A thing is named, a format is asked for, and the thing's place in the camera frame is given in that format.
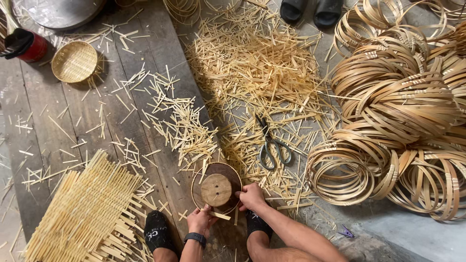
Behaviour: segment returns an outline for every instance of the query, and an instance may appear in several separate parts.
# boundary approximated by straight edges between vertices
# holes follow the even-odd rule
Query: round wooden block
[[[232,184],[224,175],[212,174],[202,182],[202,200],[212,207],[220,207],[226,204],[231,195]]]
[[[210,176],[215,174],[221,174],[228,179],[231,183],[231,195],[228,201],[221,206],[214,207],[212,206],[212,211],[217,212],[220,214],[227,215],[234,211],[235,207],[239,204],[240,199],[234,195],[234,192],[241,191],[243,188],[243,184],[241,182],[241,178],[238,175],[238,172],[231,166],[226,163],[222,162],[212,162],[207,165],[205,172],[202,171],[202,167],[195,172],[194,178],[192,179],[191,183],[191,197],[194,201],[194,204],[197,208],[201,209],[206,205],[206,201],[204,201],[202,197],[202,185],[203,182],[208,179]]]

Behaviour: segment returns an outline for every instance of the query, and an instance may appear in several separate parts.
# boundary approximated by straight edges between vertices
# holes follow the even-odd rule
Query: small round basket
[[[94,73],[97,60],[97,51],[90,44],[73,41],[55,53],[52,72],[63,82],[81,82]]]

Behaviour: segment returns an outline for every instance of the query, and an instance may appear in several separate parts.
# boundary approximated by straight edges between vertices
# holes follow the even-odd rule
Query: forearm
[[[338,250],[321,234],[283,215],[272,207],[258,208],[260,216],[288,247],[307,252],[323,262],[346,262]]]
[[[180,262],[201,262],[202,261],[202,246],[201,244],[194,240],[188,239],[185,244],[185,248],[181,253]]]

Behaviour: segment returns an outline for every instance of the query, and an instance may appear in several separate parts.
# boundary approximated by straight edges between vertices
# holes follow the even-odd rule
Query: basket rim
[[[89,44],[88,42],[86,42],[86,41],[81,41],[81,40],[76,40],[76,41],[71,41],[71,42],[67,43],[66,45],[60,47],[60,49],[58,49],[58,50],[55,52],[54,56],[52,57],[52,61],[50,62],[50,67],[52,68],[52,73],[54,74],[54,76],[55,76],[56,78],[58,78],[58,80],[60,80],[60,81],[62,81],[62,82],[65,82],[65,83],[79,83],[79,82],[82,82],[82,81],[86,80],[87,78],[89,78],[89,77],[93,74],[93,73],[91,73],[88,77],[86,77],[86,78],[84,78],[84,79],[82,79],[82,80],[80,80],[80,81],[71,81],[71,82],[68,82],[68,81],[64,81],[64,80],[62,80],[61,78],[59,78],[59,77],[57,76],[57,74],[55,73],[53,64],[54,64],[54,62],[55,62],[56,56],[61,52],[61,50],[62,50],[63,48],[65,48],[66,46],[68,46],[68,45],[70,45],[70,44],[72,44],[72,43],[75,43],[75,42],[82,42],[82,43],[85,43],[86,45],[92,47],[92,49],[94,50],[94,52],[95,52],[95,54],[96,54],[96,57],[97,57],[97,63],[95,64],[94,69],[92,70],[93,72],[96,70],[96,67],[97,67],[97,65],[99,64],[99,56],[98,56],[98,54],[97,54],[97,50],[96,50],[91,44]]]

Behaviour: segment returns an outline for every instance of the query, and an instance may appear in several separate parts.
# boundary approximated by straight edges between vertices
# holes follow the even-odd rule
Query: purple clothespin
[[[342,234],[342,235],[344,235],[344,236],[346,236],[346,237],[354,238],[353,233],[352,233],[349,229],[347,229],[347,228],[345,227],[345,225],[342,224],[342,226],[343,226],[343,228],[344,228],[343,232],[337,232],[337,233]]]

